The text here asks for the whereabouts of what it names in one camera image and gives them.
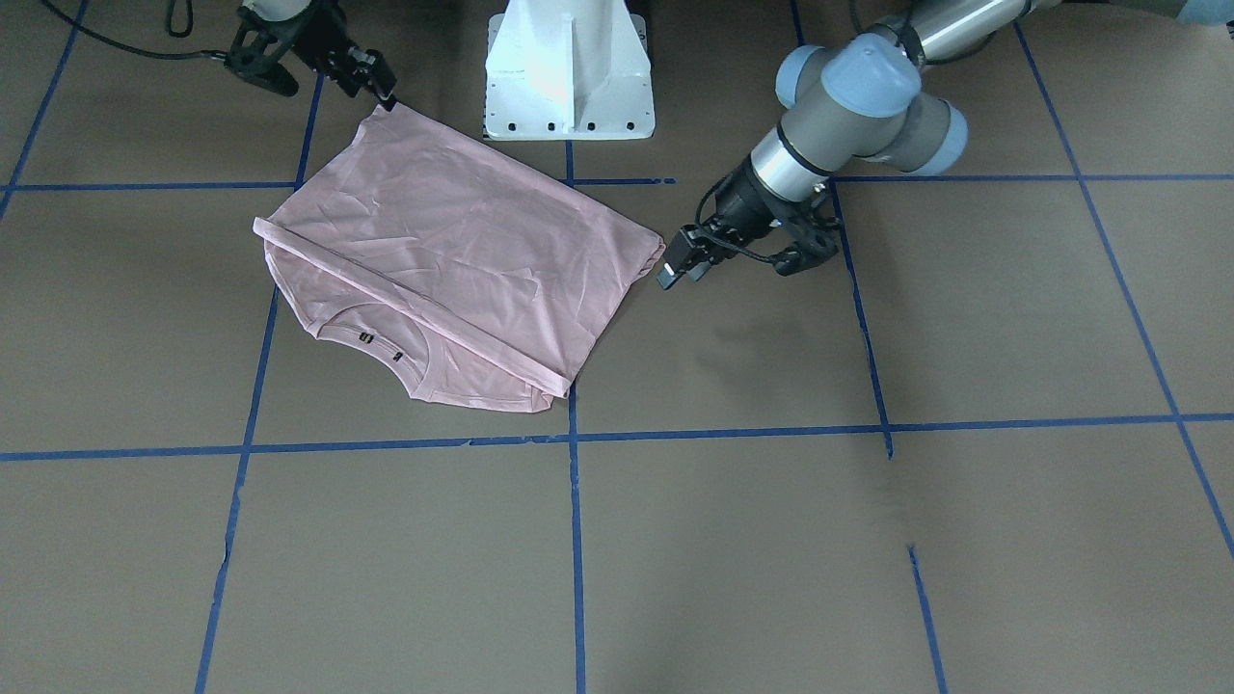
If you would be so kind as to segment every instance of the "blue tape line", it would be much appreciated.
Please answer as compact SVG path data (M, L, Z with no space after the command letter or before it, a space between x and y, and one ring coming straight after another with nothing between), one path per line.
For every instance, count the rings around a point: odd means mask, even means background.
M694 438L753 438L775 436L835 436L847 433L892 433L928 431L981 431L1007 429L1066 429L1083 426L1135 426L1151 424L1176 424L1178 419L1187 422L1234 422L1234 412L1197 412L1175 417L1174 415L1128 415L1108 417L1059 417L1039 420L974 420L953 422L909 422L882 425L834 425L772 429L714 429L714 430L670 430L670 431L612 431L579 433L582 442L596 441L674 441ZM386 451L406 448L454 448L464 446L523 446L523 445L561 445L568 443L568 433L542 433L532 436L486 436L470 438L407 438L385 441L322 441L296 443L254 443L248 447L251 453L323 453L341 451ZM23 461L68 461L68 459L107 459L107 458L144 458L175 456L213 456L234 454L244 451L243 446L196 446L175 448L100 448L83 451L16 451L0 453L0 462Z
M1178 436L1182 437L1183 446L1187 448L1187 456L1191 457L1192 467L1196 469L1196 477L1199 478L1199 485L1204 490L1204 496L1208 499L1208 506L1213 511L1213 517L1217 520L1217 526L1220 529L1222 537L1225 540L1225 548L1229 551L1230 558L1234 558L1234 538L1230 536L1229 524L1225 522L1225 514L1222 512L1222 506L1217 500L1217 495L1213 494L1212 485L1208 482L1208 475L1204 473L1204 466L1199 461L1199 456L1196 453L1196 448L1191 442L1191 435L1187 432L1187 425L1182 414L1178 411L1178 403L1175 400L1174 391L1170 390L1170 384L1165 378L1165 369L1161 368L1161 361L1157 358L1156 349L1153 347L1153 341L1149 338L1148 327L1144 325L1144 319L1140 316L1139 309L1135 306L1135 299L1132 296L1130 286L1127 284L1127 278L1123 275L1123 269L1118 263L1118 257L1114 253L1114 247L1109 241L1109 235L1106 232L1106 225L1101 220L1101 215L1097 212L1097 204L1092 199L1092 193L1088 190L1088 184L1085 177L1080 172L1080 163L1076 159L1075 152L1071 149L1071 142L1067 140L1067 135L1062 128L1062 121L1059 119L1059 112L1054 107L1054 100L1050 99L1050 93L1045 88L1045 80L1041 79L1041 73L1037 67L1037 61L1033 59L1033 52L1028 47L1028 38L1024 36L1024 31L1021 28L1019 22L1014 23L1016 36L1019 38L1019 44L1024 51L1024 57L1028 59L1028 67L1033 72L1033 79L1037 80L1037 88L1041 91L1041 98L1045 100L1045 106L1050 111L1050 119L1054 121L1054 127L1059 132L1059 140L1062 141L1062 149L1067 153L1067 159L1071 162L1071 169L1076 174L1076 180L1080 184L1080 191L1083 194L1085 204L1088 206L1088 214L1092 216L1093 225L1097 227L1097 235L1101 237L1101 245L1106 249L1106 257L1109 259L1109 267L1114 270L1114 278L1118 280L1118 288L1123 293L1123 300L1127 301L1127 307L1132 312L1132 319L1135 321L1135 330L1140 335L1140 342L1144 343L1144 351L1148 352L1149 362L1153 364L1153 370L1156 373L1157 383L1161 385L1161 393L1165 395L1166 404L1170 406L1170 412L1174 415L1174 420L1178 426Z
M1234 421L1234 412L1206 412L1196 415L1182 415L1182 421Z
M296 189L304 185L308 151L312 147L313 123L317 121L317 107L321 104L323 78L317 75L312 104L308 106L308 119L305 123L305 136L300 144L300 167L296 173ZM257 433L257 417L262 408L262 391L265 388L265 369L270 362L270 346L274 343L274 326L279 319L279 289L270 291L270 309L265 315L265 332L262 336L262 354L257 361L257 374L253 377L253 399L248 409L248 422L244 425L243 452L236 466L236 485L232 488L231 510L227 512L227 531L223 535L223 561L215 577L213 600L210 604L210 619L206 622L206 636L201 643L201 661L197 664L197 679L194 694L205 694L206 679L210 675L210 659L215 651L215 637L218 633L218 617L222 612L223 592L227 589L227 572L231 568L232 548L236 543L236 526L239 522L241 496L244 479L248 477L248 461L253 451L253 437Z
M975 420L953 422L893 424L891 431L980 431L1004 429L1062 429L1076 426L1130 426L1145 424L1174 424L1174 415L1129 415L1112 417L1058 417L1043 420Z
M1222 538L1225 540L1225 550L1230 553L1230 558L1234 559L1234 535L1230 533L1229 522L1225 520L1225 514L1222 512L1220 501L1217 500L1217 493L1213 491L1213 485L1208 480L1208 473L1204 472L1204 464L1199 461L1199 453L1196 452L1196 445L1191 441L1187 426L1182 420L1177 424L1178 436L1182 437L1182 443L1187 448L1187 456L1191 458L1191 467L1195 468L1196 477L1199 478L1199 487L1204 490L1208 506L1213 510L1213 516L1217 519L1217 527L1222 531Z
M186 183L43 183L15 185L20 193L60 193L80 190L236 190L249 188L295 188L294 180L222 180Z
M312 148L312 131L317 125L317 107L321 106L321 88L326 84L326 75L317 73L317 84L312 89L312 102L308 105L308 120L305 123L305 137L300 143L300 165L296 167L296 189L305 184L305 173L308 169L308 151Z
M1066 132L1062 130L1062 121L1059 119L1059 112L1054 107L1054 100L1050 99L1050 93L1046 90L1045 82L1041 79L1041 73L1037 67L1037 61L1033 59L1033 53L1028 47L1028 40L1024 37L1024 31L1021 28L1019 22L1016 22L1013 26L1016 28L1016 36L1019 38L1019 44L1024 51L1024 57L1028 58L1028 67L1033 72L1033 79L1037 80L1037 88L1040 90L1041 98L1045 100L1045 106L1050 111L1050 120L1054 121L1054 128L1059 133L1059 140L1062 141L1062 149L1066 152L1067 159L1071 162L1071 169L1075 172L1076 180L1080 184L1080 191L1083 194L1085 204L1088 206L1088 215L1092 217L1092 222L1097 227L1097 235L1101 237L1102 248L1106 249L1106 258L1109 261L1109 265L1114 270L1114 279L1118 280L1118 288L1123 293L1123 300L1127 303L1127 307L1132 312L1132 319L1135 321L1135 330L1140 335L1140 342L1144 343L1144 349L1148 352L1149 361L1153 364L1153 370L1156 373L1157 383L1161 385L1161 391L1165 394L1166 404L1170 406L1170 412L1177 417L1178 404L1174 399L1170 384L1166 383L1165 370L1162 370L1161 362L1157 359L1156 349L1153 347L1153 341L1149 340L1148 328L1144 326L1140 311L1135 306L1135 299L1132 298L1132 290L1127 284L1127 278L1123 277L1123 269L1119 265L1118 258L1114 254L1114 248L1109 242L1109 235L1106 233L1106 225L1102 222L1101 215L1097 212L1097 205L1093 203L1092 194L1088 190L1088 185L1085 183L1085 179L1080 173L1080 163L1076 159L1075 152L1071 149L1071 142L1067 140Z
M1083 174L1086 180L1234 180L1234 174Z
M114 458L175 458L184 456L234 456L243 446L178 446L165 448L105 448L81 451L16 451L0 453L0 463L23 461L81 461Z
M574 689L587 694L582 603L582 506L579 495L579 388L570 385L570 538L574 552Z
M879 364L874 358L874 341L870 340L870 324L865 319L865 305L861 303L861 285L856 279L856 267L853 264L853 248L849 246L848 231L844 228L844 209L840 206L839 186L834 180L828 184L832 190L832 203L835 205L835 219L840 221L840 247L844 249L844 265L853 282L853 305L856 309L856 322L865 340L865 361L870 369L870 387L874 389L874 404L879 408L879 424L882 426L882 441L887 447L887 459L896 456L896 443L891 437L887 420L887 404L882 398L882 382L879 379Z
M801 30L801 9L797 7L797 0L789 0L789 7L792 10L792 28L797 32L797 47L806 44L806 32Z
M880 425L790 426L775 429L698 429L676 431L612 431L580 433L579 441L676 441L689 438L754 438L764 436L833 436L839 433L881 433Z
M569 436L487 436L470 438L408 438L387 441L323 441L320 443L254 443L254 453L323 453L339 451L397 451L407 448L462 448L465 446L522 446L526 443L565 443Z
M674 185L675 178L564 178L561 183L569 186L579 185Z
M838 175L832 180L838 183L1003 183L1003 182L1040 182L1075 180L1070 174L939 174L939 175Z
M929 609L929 596L926 594L926 582L922 580L921 563L917 561L917 546L908 546L908 561L913 564L913 582L917 584L917 601L922 608L922 621L926 622L926 640L929 642L929 657L934 663L934 682L938 694L946 694L946 673L943 671L943 652L938 647L938 633L934 631L934 615Z
M574 188L574 141L565 141L565 180L561 183Z
M248 477L248 461L257 431L257 414L262 403L262 389L265 385L265 367L270 359L270 343L274 341L274 324L279 314L279 290L270 293L270 309L265 315L265 333L262 337L262 354L257 362L257 374L253 377L253 398L248 409L248 422L244 425L244 445L236 466L236 484L232 487L232 503L227 512L227 532L223 535L223 561L215 575L215 593L210 603L210 619L206 622L206 637L201 645L201 661L197 664L197 679L194 694L205 694L206 677L210 674L210 658L215 650L215 636L218 632L218 616L223 605L223 590L227 588L227 571L231 568L232 547L236 542L236 526L239 521L241 489Z
M89 6L90 0L81 0L81 4L78 6L77 17L74 17L78 23L85 17L85 11ZM38 111L35 112L35 122L30 123L26 142L21 146L21 156L17 157L17 164L12 168L12 175L9 177L9 189L5 190L4 198L0 198L0 219L4 219L4 214L9 210L14 186L21 180L21 174L26 169L26 162L30 161L30 152L35 146L35 138L38 137L38 130L43 126L43 119L47 116L47 107L52 104L56 88L60 84L60 77L64 74L64 65L69 62L69 54L73 53L77 36L77 27L69 30L69 37L64 41L64 51L60 52L60 61L56 64L56 72L52 73L52 82L47 85L47 91L43 93L43 100L38 104Z

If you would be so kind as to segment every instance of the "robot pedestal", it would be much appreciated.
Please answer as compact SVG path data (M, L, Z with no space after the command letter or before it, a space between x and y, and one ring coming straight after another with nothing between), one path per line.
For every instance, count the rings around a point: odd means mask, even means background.
M638 140L655 130L647 23L622 0L511 0L489 21L492 140Z

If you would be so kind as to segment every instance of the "floor tile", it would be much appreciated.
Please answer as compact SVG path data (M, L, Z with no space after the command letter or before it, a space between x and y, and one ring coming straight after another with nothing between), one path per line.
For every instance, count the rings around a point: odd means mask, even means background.
M1074 183L840 196L892 421L1167 411Z
M579 459L589 692L935 690L881 437Z
M565 446L255 456L210 692L571 692Z
M20 193L0 222L4 451L234 445L279 190Z
M587 186L666 237L690 221L701 179ZM787 235L766 240L779 251ZM877 424L843 259L782 278L734 258L697 284L640 280L579 382L581 431Z
M1229 526L1234 522L1234 422L1188 424L1187 432Z
M1172 425L897 443L951 692L1234 682L1234 566Z
M183 41L163 33L167 4L154 0L96 2L84 21L142 48L226 49L239 26L234 7L197 5ZM292 180L312 95L311 73L292 72L301 93L285 99L216 61L152 61L81 37L22 183Z
M1065 5L1025 17L1024 33L1083 173L1234 172L1223 27Z
M537 414L421 403L384 363L305 332L279 301L257 424L258 443L565 433L565 400Z
M236 457L0 464L0 689L191 692Z
M1234 180L1088 188L1178 406L1234 410Z
M792 16L786 6L769 10L737 0L650 5L655 133L648 140L576 143L576 175L691 173L719 179L775 127L784 110L775 98L775 73L797 46Z
M0 180L9 183L9 175L26 135L35 122L38 106L47 94L47 85L56 73L56 65L69 36L68 25L35 2L5 2L0 5L0 65L21 65L17 72L5 70L0 89Z

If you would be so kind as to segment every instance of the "black cable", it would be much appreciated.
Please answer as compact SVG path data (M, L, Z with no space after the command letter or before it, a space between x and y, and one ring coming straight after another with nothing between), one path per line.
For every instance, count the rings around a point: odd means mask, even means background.
M856 0L849 0L849 21L853 22L853 33L865 31L865 27L861 26L861 17L856 14Z
M38 0L38 2L42 6L47 7L49 12L59 17L62 21L64 21L72 27L75 27L78 31L89 36L90 38L94 38L95 41L101 41L107 46L111 46L112 48L120 48L121 51L132 53L135 56L141 56L143 58L153 58L155 61L191 61L194 58L211 58L215 61L223 61L227 58L226 51L194 51L191 53L155 53L154 51L146 51L144 48L137 48L136 46L130 46L127 43L121 43L114 38L107 38L106 36L96 31L91 31L81 26L80 22L62 12L60 9L57 7L56 5L52 5L49 0Z
M896 48L905 44L905 36L908 33L908 30L912 28L914 7L917 7L916 2L908 4L908 11L905 12L905 21L900 25L900 31L896 32Z
M710 231L707 231L705 228L698 228L697 233L698 233L698 236L706 238L707 241L711 241L712 243L714 243L716 246L719 246L721 248L727 248L727 249L729 249L729 251L732 251L734 253L740 253L740 254L745 256L747 258L753 258L753 259L755 259L755 261L758 261L760 263L766 263L766 264L770 265L770 264L774 264L776 262L775 258L771 258L769 256L759 256L758 253L755 253L754 251L750 251L749 248L742 248L740 246L737 246L735 243L729 243L729 242L724 241L723 238L716 236L714 233L712 233L712 232L710 232Z
M175 38L186 38L193 33L193 0L184 0L184 28L176 31L172 28L172 15L175 14L175 6L179 0L167 0L167 14L163 15L163 28L167 30L168 36Z

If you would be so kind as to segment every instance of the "gray robot arm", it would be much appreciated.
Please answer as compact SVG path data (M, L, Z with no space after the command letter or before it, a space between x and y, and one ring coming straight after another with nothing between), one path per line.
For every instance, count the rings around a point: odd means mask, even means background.
M935 175L964 151L964 116L923 93L918 70L963 56L993 31L1060 1L921 0L842 51L803 46L790 53L776 75L776 95L787 111L703 198L714 194L716 212L703 221L701 203L695 222L669 243L656 275L660 286L669 289L682 277L697 280L737 254L769 263L781 275L834 256L839 226L821 212L833 172L860 157L907 174ZM1180 21L1188 21L1188 12L1208 20L1234 14L1234 0L1116 1ZM772 256L747 248L774 227L793 237L789 247Z

